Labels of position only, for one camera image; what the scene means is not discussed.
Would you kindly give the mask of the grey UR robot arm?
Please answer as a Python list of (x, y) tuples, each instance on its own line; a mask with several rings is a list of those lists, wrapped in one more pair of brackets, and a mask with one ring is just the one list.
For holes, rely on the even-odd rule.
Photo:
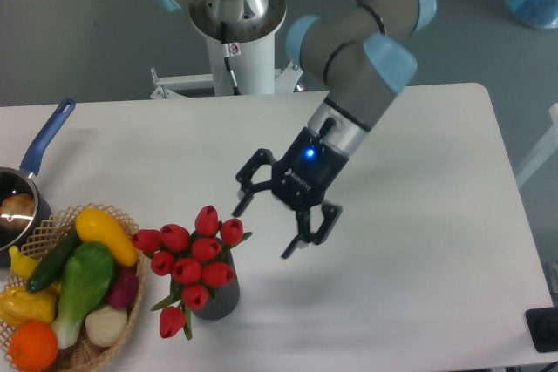
[[(285, 0), (159, 0), (187, 10), (206, 39), (218, 96), (278, 91), (275, 34)], [(355, 8), (326, 22), (296, 20), (285, 50), (298, 70), (319, 78), (328, 94), (282, 158), (261, 149), (237, 173), (240, 215), (256, 193), (271, 191), (296, 215), (286, 255), (323, 243), (342, 209), (324, 198), (336, 176), (417, 70), (403, 38), (428, 25), (436, 0), (355, 0)]]

